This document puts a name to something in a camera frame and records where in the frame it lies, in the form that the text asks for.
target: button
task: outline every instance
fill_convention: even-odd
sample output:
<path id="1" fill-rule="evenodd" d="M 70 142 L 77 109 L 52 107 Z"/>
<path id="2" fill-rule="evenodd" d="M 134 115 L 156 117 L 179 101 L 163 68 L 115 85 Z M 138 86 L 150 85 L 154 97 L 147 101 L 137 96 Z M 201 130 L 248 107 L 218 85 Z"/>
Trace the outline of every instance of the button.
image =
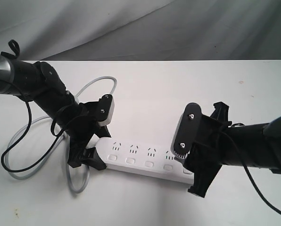
<path id="1" fill-rule="evenodd" d="M 185 173 L 185 174 L 192 174 L 192 172 L 191 171 L 188 171 L 187 169 L 185 169 L 185 168 L 183 168 L 183 173 Z"/>
<path id="2" fill-rule="evenodd" d="M 126 159 L 126 163 L 134 164 L 135 163 L 135 159 L 127 158 Z"/>
<path id="3" fill-rule="evenodd" d="M 145 166 L 147 166 L 147 167 L 153 167 L 153 163 L 151 162 L 151 161 L 146 161 L 145 162 Z"/>
<path id="4" fill-rule="evenodd" d="M 171 170 L 173 170 L 173 166 L 171 166 L 171 165 L 164 165 L 164 170 L 171 171 Z"/>
<path id="5" fill-rule="evenodd" d="M 109 159 L 109 160 L 112 160 L 112 161 L 115 161 L 115 160 L 117 159 L 117 156 L 111 154 L 111 155 L 108 156 L 108 159 Z"/>

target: white power strip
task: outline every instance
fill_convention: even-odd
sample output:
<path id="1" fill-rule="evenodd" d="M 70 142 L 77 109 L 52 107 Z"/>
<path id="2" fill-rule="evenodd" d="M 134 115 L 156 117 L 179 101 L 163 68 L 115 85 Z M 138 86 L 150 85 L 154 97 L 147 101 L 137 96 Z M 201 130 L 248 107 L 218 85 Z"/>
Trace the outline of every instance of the white power strip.
<path id="1" fill-rule="evenodd" d="M 193 173 L 174 160 L 170 149 L 109 137 L 102 137 L 95 146 L 108 169 L 190 185 L 194 182 Z"/>

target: white background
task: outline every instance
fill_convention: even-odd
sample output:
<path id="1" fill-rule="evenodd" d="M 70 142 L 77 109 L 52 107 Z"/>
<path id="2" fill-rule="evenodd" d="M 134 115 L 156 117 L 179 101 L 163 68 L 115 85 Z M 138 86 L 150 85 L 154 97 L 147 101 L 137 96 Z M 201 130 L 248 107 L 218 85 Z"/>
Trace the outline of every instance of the white background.
<path id="1" fill-rule="evenodd" d="M 230 106 L 229 120 L 256 124 L 281 116 L 281 61 L 51 62 L 72 93 L 92 79 L 115 76 L 114 138 L 170 146 L 189 102 L 210 115 L 213 103 Z M 99 81 L 80 97 L 97 101 L 112 88 Z M 33 118 L 45 115 L 31 103 Z M 0 95 L 0 156 L 27 123 L 25 104 Z M 50 146 L 50 123 L 40 123 L 11 151 L 12 168 L 26 167 Z M 206 197 L 176 182 L 112 170 L 92 170 L 86 190 L 72 196 L 64 175 L 62 144 L 27 181 L 12 179 L 0 164 L 0 225 L 226 226 L 280 225 L 281 216 L 254 191 L 244 169 L 222 167 Z M 262 193 L 281 209 L 281 176 L 250 169 Z M 76 183 L 82 170 L 73 173 Z"/>

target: power strip switch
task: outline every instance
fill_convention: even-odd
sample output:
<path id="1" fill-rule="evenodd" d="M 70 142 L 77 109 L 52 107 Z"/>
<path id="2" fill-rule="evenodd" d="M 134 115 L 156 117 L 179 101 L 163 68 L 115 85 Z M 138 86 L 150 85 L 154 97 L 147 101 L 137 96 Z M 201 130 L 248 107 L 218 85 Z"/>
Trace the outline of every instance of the power strip switch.
<path id="1" fill-rule="evenodd" d="M 174 159 L 170 149 L 102 137 L 96 149 L 108 169 L 192 185 L 194 175 Z"/>

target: power outlet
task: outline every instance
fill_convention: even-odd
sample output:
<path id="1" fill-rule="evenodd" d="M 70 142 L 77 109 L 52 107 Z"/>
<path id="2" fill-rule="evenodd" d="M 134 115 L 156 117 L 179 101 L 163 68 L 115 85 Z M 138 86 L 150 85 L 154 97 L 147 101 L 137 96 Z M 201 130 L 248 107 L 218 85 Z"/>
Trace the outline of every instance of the power outlet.
<path id="1" fill-rule="evenodd" d="M 193 184 L 193 173 L 174 159 L 164 147 L 102 137 L 96 143 L 108 169 Z"/>

